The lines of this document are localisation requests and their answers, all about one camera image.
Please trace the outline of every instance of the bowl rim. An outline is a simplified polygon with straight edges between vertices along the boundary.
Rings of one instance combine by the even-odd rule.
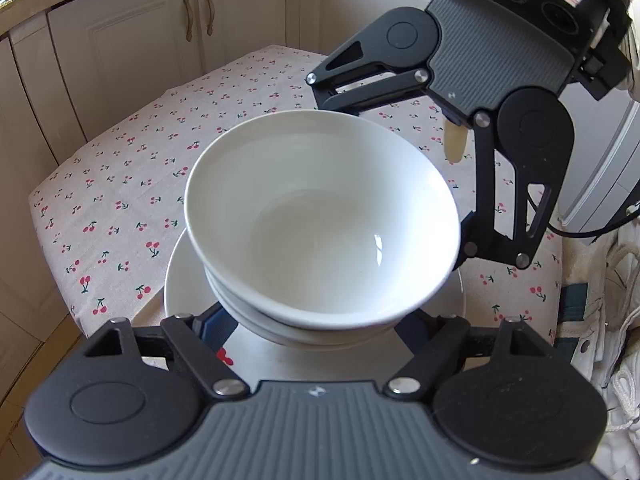
[[[291,326],[308,329],[308,330],[352,330],[357,328],[363,328],[365,326],[373,325],[373,324],[384,324],[391,322],[395,319],[401,319],[406,316],[408,313],[414,311],[416,308],[419,308],[422,304],[428,301],[447,281],[450,273],[453,270],[454,264],[458,258],[458,250],[460,248],[460,219],[458,217],[458,210],[456,208],[455,200],[453,199],[453,195],[450,192],[449,187],[447,186],[446,181],[442,174],[438,171],[438,169],[433,165],[433,163],[424,155],[420,154],[424,158],[424,163],[431,167],[431,169],[437,174],[439,179],[442,181],[442,185],[446,188],[449,193],[448,197],[450,199],[450,203],[447,205],[451,212],[453,212],[456,218],[457,229],[454,229],[454,238],[452,240],[452,251],[451,254],[446,257],[444,260],[444,264],[442,269],[442,275],[438,280],[437,284],[430,288],[430,290],[425,291],[425,293],[418,298],[412,304],[405,305],[402,308],[396,309],[388,309],[383,315],[376,312],[376,315],[373,315],[373,311],[359,311],[359,312],[351,312],[351,313],[322,313],[322,312],[310,312],[308,310],[302,310],[299,308],[295,308],[293,306],[281,303],[277,300],[269,298],[258,290],[254,289],[252,286],[247,285],[243,282],[243,280],[236,276],[234,272],[231,272],[228,267],[222,262],[220,259],[216,258],[214,262],[209,260],[209,257],[205,254],[203,249],[200,247],[198,243],[197,236],[193,232],[193,219],[190,214],[190,203],[191,203],[191,193],[190,189],[192,189],[192,183],[195,182],[198,178],[200,171],[199,168],[206,164],[207,157],[210,156],[213,150],[216,149],[216,146],[222,142],[222,139],[233,134],[237,130],[242,127],[245,127],[249,123],[253,123],[254,121],[271,121],[275,116],[282,116],[285,114],[289,115],[319,115],[319,114],[330,114],[333,116],[340,116],[341,120],[347,121],[367,121],[364,118],[356,117],[348,114],[344,114],[341,112],[333,112],[329,110],[283,110],[279,112],[274,112],[271,114],[265,114],[261,116],[257,116],[251,118],[247,121],[243,121],[242,123],[236,124],[231,129],[227,130],[206,149],[198,157],[198,160],[193,166],[191,170],[186,184],[186,190],[184,194],[184,219],[186,223],[187,232],[189,234],[189,238],[191,239],[191,243],[193,244],[193,248],[195,249],[200,261],[204,264],[204,266],[209,269],[209,271],[216,276],[216,278],[222,283],[222,285],[235,294],[238,298],[243,301],[253,305],[257,310],[260,310],[262,313],[266,314],[273,319],[276,319],[285,324],[289,324]],[[408,142],[403,137],[399,136],[395,132],[387,130],[384,126],[373,123],[371,121],[367,121],[370,124],[372,132],[375,131],[375,135],[378,137],[387,136],[397,138],[402,142],[407,143],[412,149],[418,150]]]

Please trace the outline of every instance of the black cable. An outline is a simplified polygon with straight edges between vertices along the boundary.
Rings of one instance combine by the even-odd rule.
[[[537,211],[538,206],[536,206],[536,204],[533,202],[533,199],[531,198],[529,191],[527,191],[527,200],[531,204],[533,211]],[[640,216],[640,207],[638,207],[638,209],[633,213],[625,216],[623,219],[620,219],[617,222],[613,222],[613,224],[611,224],[609,227],[603,227],[601,229],[596,229],[595,231],[585,231],[583,233],[572,233],[570,231],[561,231],[560,229],[556,229],[555,227],[553,227],[551,224],[549,224],[548,227],[552,233],[557,234],[558,236],[563,236],[565,238],[593,238],[593,237],[598,238],[602,235],[615,231],[616,229],[620,229],[623,225],[628,224],[629,222],[631,222],[635,218],[638,218],[639,216]]]

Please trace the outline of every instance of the white plate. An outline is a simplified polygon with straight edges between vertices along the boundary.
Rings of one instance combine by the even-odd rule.
[[[186,232],[175,245],[164,286],[164,312],[174,316],[188,312],[197,316],[217,299],[204,267]],[[433,315],[464,316],[465,298],[460,274],[449,280],[428,302]],[[394,330],[363,344],[331,352],[305,351],[268,341],[239,325],[224,345],[225,362],[252,389],[260,380],[341,381],[374,379],[379,384],[412,357]]]
[[[259,310],[252,308],[251,305],[233,295],[211,276],[209,271],[205,270],[205,274],[209,286],[231,317],[255,335],[280,345],[303,350],[337,350],[361,344],[392,327],[391,324],[388,324],[358,330],[320,332],[288,326],[265,316]]]

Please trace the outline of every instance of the cherry pattern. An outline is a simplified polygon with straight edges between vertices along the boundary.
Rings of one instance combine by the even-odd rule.
[[[304,78],[321,59],[318,54],[276,46],[248,54],[167,91],[80,148],[38,186],[30,196],[30,211],[40,245],[66,303],[75,305],[74,316],[83,330],[91,333],[106,317],[134,317],[160,290],[184,227],[184,186],[200,153],[241,121],[280,110],[315,108]],[[462,160],[449,164],[442,149],[442,114],[428,97],[369,110],[362,116],[404,137],[429,158],[454,194],[460,218],[474,208],[473,132]],[[495,166],[496,229],[508,234],[514,174],[500,154]],[[546,307],[557,304],[561,287],[558,240],[546,232],[546,250],[532,257],[526,270],[479,259],[466,262],[461,272],[467,311],[480,304],[486,316],[472,320],[473,324],[495,326],[500,316],[522,316],[534,327],[544,326]],[[79,285],[80,277],[89,279]],[[143,298],[131,301],[130,292],[142,283],[135,295],[142,293]],[[532,283],[534,293],[529,290]],[[147,286],[152,293],[145,294]],[[108,301],[103,298],[107,290]],[[103,315],[100,308],[107,305]],[[94,310],[100,315],[93,315]],[[544,327],[541,333],[549,339],[549,331]],[[226,353],[221,356],[233,361]]]
[[[89,282],[91,281],[91,276],[83,276],[79,281],[80,285],[82,286],[82,294],[89,292]]]
[[[151,253],[151,257],[155,258],[156,256],[158,256],[158,254],[160,254],[160,251],[158,251],[158,247],[160,245],[160,242],[147,242],[145,247],[147,249],[149,249],[149,252]]]
[[[103,302],[104,302],[104,298],[100,298],[98,300],[98,303],[93,310],[94,316],[97,316],[98,313],[104,314],[107,312],[107,306]]]
[[[65,270],[67,274],[71,274],[72,272],[76,272],[76,269],[80,265],[80,260],[76,260],[72,262]]]
[[[151,287],[148,285],[140,285],[136,287],[136,292],[138,295],[136,296],[139,300],[144,298],[145,294],[149,294],[151,292]]]
[[[531,294],[535,294],[537,297],[539,297],[543,302],[546,301],[546,294],[544,294],[542,292],[542,287],[540,285],[538,286],[532,286],[529,288],[529,292]]]
[[[231,357],[228,357],[226,355],[226,350],[224,348],[221,348],[216,352],[216,357],[220,359],[227,366],[234,365],[234,360]]]

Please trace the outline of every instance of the robotic arm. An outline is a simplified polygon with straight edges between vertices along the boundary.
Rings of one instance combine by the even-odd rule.
[[[479,257],[525,269],[558,200],[574,128],[558,96],[572,80],[596,99],[630,72],[620,51],[629,0],[431,0],[390,10],[332,53],[306,82],[318,107],[357,114],[428,95],[476,132],[476,210],[456,266]],[[394,76],[338,92],[380,73]],[[494,230],[494,150],[513,165],[513,233]],[[527,226],[527,187],[544,194]]]
[[[574,142],[558,95],[596,99],[630,64],[628,0],[432,0],[390,10],[306,76],[318,107],[357,114],[429,95],[476,131],[476,211],[458,265],[529,265]],[[394,75],[338,92],[373,75]],[[516,173],[511,238],[494,230],[494,153]],[[526,224],[527,186],[545,191]],[[215,352],[217,304],[160,327],[105,323],[32,395],[27,428],[46,461],[33,479],[601,479],[590,464],[607,421],[599,394],[524,322],[473,328],[421,310],[420,343],[372,382],[263,381],[256,392]],[[167,360],[169,372],[142,362]],[[460,373],[469,357],[489,356]]]

